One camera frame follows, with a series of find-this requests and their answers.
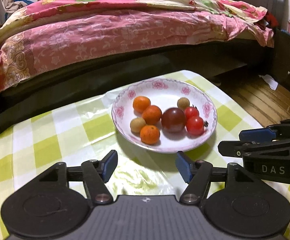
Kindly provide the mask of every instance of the wooden floor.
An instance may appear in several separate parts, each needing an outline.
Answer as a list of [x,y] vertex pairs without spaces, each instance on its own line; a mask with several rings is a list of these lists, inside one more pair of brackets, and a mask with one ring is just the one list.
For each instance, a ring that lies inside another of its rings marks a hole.
[[239,69],[218,76],[219,87],[262,126],[290,118],[290,92],[278,85],[269,85],[251,70]]

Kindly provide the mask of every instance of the white paper on floor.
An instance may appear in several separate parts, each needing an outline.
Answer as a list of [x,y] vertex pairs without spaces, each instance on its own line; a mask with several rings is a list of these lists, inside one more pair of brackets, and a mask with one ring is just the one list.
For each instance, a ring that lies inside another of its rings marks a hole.
[[272,78],[270,75],[261,76],[259,75],[264,81],[269,85],[272,90],[276,90],[278,83]]

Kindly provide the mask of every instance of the tablecloth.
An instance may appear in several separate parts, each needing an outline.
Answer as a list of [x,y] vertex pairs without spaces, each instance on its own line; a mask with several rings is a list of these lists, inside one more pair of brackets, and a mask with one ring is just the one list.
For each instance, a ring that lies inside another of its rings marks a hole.
[[[163,77],[198,87],[217,108],[216,131],[205,144],[187,152],[188,156],[192,160],[204,159],[217,167],[226,167],[229,162],[242,165],[240,158],[222,157],[217,145],[222,140],[238,140],[241,130],[260,128],[260,124],[196,73],[183,70]],[[79,166],[89,159],[102,159],[112,149],[118,152],[118,165],[106,186],[114,198],[120,194],[174,194],[179,198],[187,184],[175,167],[175,155],[141,149],[115,130],[111,106],[123,88],[49,111],[0,134],[0,208],[9,195],[54,163],[63,161],[67,166]],[[268,183],[290,201],[290,185]],[[82,182],[71,182],[70,187],[85,196]],[[213,182],[210,194],[223,187],[223,183]],[[0,217],[0,239],[6,236]],[[285,236],[290,239],[290,225]]]

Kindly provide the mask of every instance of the dark red round fruit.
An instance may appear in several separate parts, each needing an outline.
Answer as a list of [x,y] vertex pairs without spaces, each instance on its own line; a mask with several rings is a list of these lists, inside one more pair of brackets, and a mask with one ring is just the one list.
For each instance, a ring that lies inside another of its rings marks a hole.
[[167,132],[180,132],[184,129],[185,125],[185,114],[178,107],[169,108],[162,115],[162,127]]
[[186,120],[188,120],[191,117],[199,116],[199,111],[197,110],[196,107],[189,106],[185,109],[184,111]]
[[204,133],[204,120],[199,116],[193,116],[186,122],[187,132],[194,136]]

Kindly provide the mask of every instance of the plate rim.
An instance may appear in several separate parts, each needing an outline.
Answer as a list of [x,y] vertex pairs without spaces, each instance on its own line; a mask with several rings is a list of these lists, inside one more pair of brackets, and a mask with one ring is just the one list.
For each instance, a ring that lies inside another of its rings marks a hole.
[[[120,95],[123,95],[127,90],[129,90],[129,88],[131,87],[131,86],[134,86],[134,85],[137,85],[137,84],[139,84],[139,83],[141,83],[141,82],[145,82],[145,81],[151,81],[151,80],[153,80],[153,81],[155,81],[155,80],[169,80],[169,81],[177,81],[177,82],[181,82],[181,83],[184,83],[184,84],[186,84],[186,85],[189,85],[189,86],[191,86],[191,87],[193,87],[195,90],[199,90],[203,95],[205,95],[209,100],[210,100],[210,102],[213,104],[213,108],[215,109],[215,127],[213,128],[213,130],[211,130],[211,134],[210,134],[210,136],[209,137],[207,137],[205,140],[203,140],[203,142],[200,144],[200,145],[203,145],[212,135],[213,135],[213,133],[215,132],[215,130],[216,130],[216,126],[217,126],[217,122],[218,122],[218,115],[217,115],[217,109],[216,109],[216,106],[215,106],[215,104],[214,104],[214,102],[211,100],[211,98],[205,93],[205,92],[203,92],[202,90],[200,90],[198,87],[196,87],[196,86],[194,86],[194,85],[192,85],[192,84],[190,84],[190,83],[187,83],[187,82],[185,82],[185,81],[183,81],[183,80],[179,80],[179,79],[175,79],[175,78],[164,78],[164,77],[162,77],[162,78],[159,78],[159,77],[155,77],[155,78],[149,78],[149,79],[144,79],[144,80],[141,80],[141,81],[138,81],[138,82],[135,82],[135,83],[132,83],[132,84],[130,84],[128,87],[126,87],[125,89],[123,89],[121,92],[119,92],[119,94],[116,96],[116,98],[114,99],[114,102],[113,102],[113,104],[112,104],[112,120],[113,120],[113,123],[114,123],[114,125],[115,125],[115,128],[116,128],[116,130],[117,131],[119,131],[119,133],[120,133],[120,135],[121,136],[123,136],[127,141],[129,141],[130,143],[132,143],[132,144],[135,144],[135,145],[137,145],[138,147],[141,147],[141,148],[143,148],[143,149],[145,149],[145,150],[149,150],[149,151],[151,151],[151,152],[156,152],[156,153],[162,153],[162,154],[175,154],[175,153],[177,153],[177,152],[170,152],[170,151],[166,151],[166,152],[162,152],[162,151],[160,151],[160,150],[157,150],[157,149],[154,149],[154,148],[151,148],[150,146],[145,146],[145,145],[142,145],[142,144],[139,144],[139,143],[137,143],[137,142],[131,142],[118,128],[117,128],[117,126],[116,126],[116,123],[114,122],[114,118],[113,118],[113,113],[114,113],[114,103],[116,102],[116,99],[117,99],[117,97],[119,97]],[[184,152],[188,152],[188,151],[190,151],[190,150],[193,150],[193,149],[195,149],[195,148],[197,148],[197,147],[199,147],[199,146],[195,146],[195,147],[191,147],[191,148],[189,148],[189,149],[186,149],[186,150],[183,150]]]

